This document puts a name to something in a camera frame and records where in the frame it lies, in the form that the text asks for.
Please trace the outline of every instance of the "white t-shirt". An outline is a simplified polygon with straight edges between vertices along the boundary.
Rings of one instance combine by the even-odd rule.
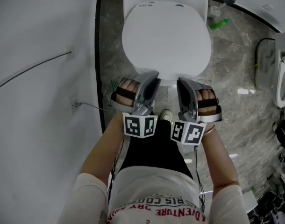
[[[209,219],[198,208],[196,183],[185,174],[153,167],[129,167],[118,173],[108,205],[98,178],[80,174],[59,224],[248,224],[241,188],[221,190]]]

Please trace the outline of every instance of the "person's arm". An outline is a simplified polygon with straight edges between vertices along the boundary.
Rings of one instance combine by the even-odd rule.
[[[138,85],[137,82],[128,79],[123,79],[119,84],[121,88],[134,93],[137,92]],[[133,100],[120,95],[117,95],[116,102],[127,106],[133,106],[134,103]],[[109,174],[123,138],[123,115],[119,113],[111,120],[96,146],[86,158],[81,173],[91,174],[107,186]]]
[[[197,92],[197,97],[198,100],[215,98],[210,90],[202,90],[201,93]],[[216,106],[199,109],[199,112],[204,115],[215,114]],[[213,126],[213,123],[207,124],[205,132],[213,128]],[[213,197],[230,185],[239,185],[235,166],[215,129],[208,134],[204,134],[202,144],[214,186]]]

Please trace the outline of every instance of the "black strap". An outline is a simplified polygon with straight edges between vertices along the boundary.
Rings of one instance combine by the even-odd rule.
[[[218,102],[217,99],[205,99],[205,100],[200,100],[198,101],[198,108],[207,108],[211,106],[217,106]]]
[[[136,96],[136,93],[125,90],[119,86],[116,88],[115,93],[125,98],[131,99],[131,100],[135,100],[135,96]]]

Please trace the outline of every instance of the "toilet lid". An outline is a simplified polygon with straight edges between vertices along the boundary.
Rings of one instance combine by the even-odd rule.
[[[138,4],[122,33],[126,56],[137,68],[159,71],[159,78],[196,76],[211,56],[209,32],[200,15],[173,2]]]

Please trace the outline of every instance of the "white toilet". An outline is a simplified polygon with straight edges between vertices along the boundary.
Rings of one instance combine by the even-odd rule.
[[[269,90],[276,106],[285,106],[285,33],[275,42],[262,42],[257,49],[256,87]]]
[[[122,44],[138,73],[159,71],[161,85],[195,77],[208,65],[208,0],[124,0]]]

